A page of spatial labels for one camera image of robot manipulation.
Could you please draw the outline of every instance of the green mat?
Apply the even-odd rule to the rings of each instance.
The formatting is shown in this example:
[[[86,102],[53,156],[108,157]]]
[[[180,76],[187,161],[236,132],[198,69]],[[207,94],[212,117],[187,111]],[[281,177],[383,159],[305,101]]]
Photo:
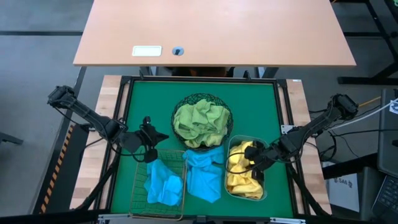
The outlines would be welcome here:
[[[150,116],[156,130],[170,136],[169,139],[160,142],[157,149],[184,150],[173,134],[170,119],[174,106],[184,97],[194,93],[215,95],[231,108],[234,119],[231,137],[242,134],[272,142],[280,136],[274,87],[269,84],[240,83],[135,81],[127,118],[130,131],[137,130],[142,119]],[[225,142],[225,147],[228,147],[228,141],[229,139]],[[111,213],[129,213],[136,165],[132,157],[121,158]],[[228,195],[224,188],[223,175],[221,198],[215,203],[185,193],[184,215],[292,218],[285,165],[275,163],[267,169],[265,182],[267,198],[253,202]]]

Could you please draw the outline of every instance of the wooden desk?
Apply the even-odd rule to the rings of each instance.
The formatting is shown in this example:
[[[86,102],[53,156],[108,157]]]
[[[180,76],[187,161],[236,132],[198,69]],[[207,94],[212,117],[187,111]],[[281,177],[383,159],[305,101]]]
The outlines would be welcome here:
[[[160,45],[160,57],[133,57]],[[175,56],[172,49],[184,48]],[[75,65],[356,65],[329,0],[95,0]]]
[[[101,91],[99,93],[99,98],[96,106],[96,112],[105,115],[113,116],[115,110],[115,102],[118,97],[118,91],[120,86],[121,76],[105,76]],[[310,121],[310,116],[308,113],[307,102],[305,100],[303,86],[300,80],[287,80],[290,105],[292,107],[293,119],[295,125],[304,125]],[[124,88],[123,99],[121,103],[121,111],[123,111],[126,102],[126,90],[127,85]],[[287,112],[285,108],[285,100],[282,94],[282,89],[280,88],[280,100],[282,105],[282,114],[285,123],[287,123]],[[99,138],[98,134],[90,133],[88,136],[87,143],[93,142]],[[94,186],[97,184],[101,166],[104,160],[106,143],[105,141],[100,141],[88,147],[83,155],[83,160],[81,162],[80,171],[78,174],[78,179],[75,186],[75,191],[73,193],[72,202],[70,208],[75,208],[79,206],[84,198],[93,190]],[[312,193],[317,202],[322,206],[322,208],[331,213],[328,195],[326,192],[325,183],[323,181],[322,168],[320,165],[317,150],[309,146],[304,145],[304,152],[302,156],[302,167],[305,177],[305,183],[307,188]],[[104,188],[103,192],[108,192],[108,186]],[[301,201],[301,194],[299,189],[295,188],[296,199],[298,201],[298,210],[303,213],[303,206]],[[103,194],[101,200],[101,208],[104,208],[106,201],[106,194]]]

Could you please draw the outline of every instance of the green cloth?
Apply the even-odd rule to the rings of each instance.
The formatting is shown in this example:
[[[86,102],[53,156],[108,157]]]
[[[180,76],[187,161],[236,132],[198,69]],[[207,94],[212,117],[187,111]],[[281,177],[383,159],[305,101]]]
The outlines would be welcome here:
[[[174,115],[174,130],[186,139],[188,147],[197,148],[201,144],[218,146],[228,132],[226,122],[229,111],[213,102],[200,100],[195,105],[183,105]]]

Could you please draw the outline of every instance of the round basket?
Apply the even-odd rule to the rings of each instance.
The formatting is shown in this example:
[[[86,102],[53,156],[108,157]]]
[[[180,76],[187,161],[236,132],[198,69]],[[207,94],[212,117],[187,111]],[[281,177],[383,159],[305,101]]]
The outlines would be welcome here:
[[[220,98],[218,98],[217,96],[213,96],[211,94],[207,94],[207,93],[192,94],[190,96],[185,97],[182,101],[177,103],[177,105],[175,106],[175,108],[173,110],[173,113],[172,113],[172,129],[173,129],[174,135],[178,138],[178,140],[180,140],[180,142],[186,148],[192,149],[194,151],[206,152],[206,151],[209,151],[210,149],[214,149],[214,148],[216,148],[218,146],[210,146],[210,147],[208,147],[206,145],[201,145],[198,148],[190,148],[187,145],[185,145],[185,139],[183,137],[181,137],[178,133],[176,133],[175,130],[174,130],[174,115],[176,114],[177,110],[181,106],[186,105],[186,104],[194,105],[194,104],[198,103],[202,99],[205,99],[207,102],[209,102],[209,101],[214,102],[214,104],[216,106],[223,106],[225,109],[227,109],[229,111],[229,117],[228,117],[228,120],[226,122],[227,133],[223,137],[223,139],[221,140],[221,144],[220,145],[222,145],[225,142],[225,140],[227,140],[229,138],[229,135],[232,132],[234,121],[233,121],[231,109],[228,107],[228,105],[226,103],[224,103],[224,101],[221,100]]]

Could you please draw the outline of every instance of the blue cloth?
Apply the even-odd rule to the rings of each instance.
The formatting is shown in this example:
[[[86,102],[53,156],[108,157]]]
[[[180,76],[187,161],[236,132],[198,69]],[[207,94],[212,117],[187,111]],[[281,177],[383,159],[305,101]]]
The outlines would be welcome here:
[[[187,150],[183,154],[187,159],[187,190],[193,196],[208,202],[215,202],[221,197],[221,175],[223,170],[212,162],[224,163],[224,146],[208,152]]]
[[[144,188],[148,192],[148,203],[163,203],[168,206],[180,205],[183,182],[160,159],[147,164],[148,178]]]

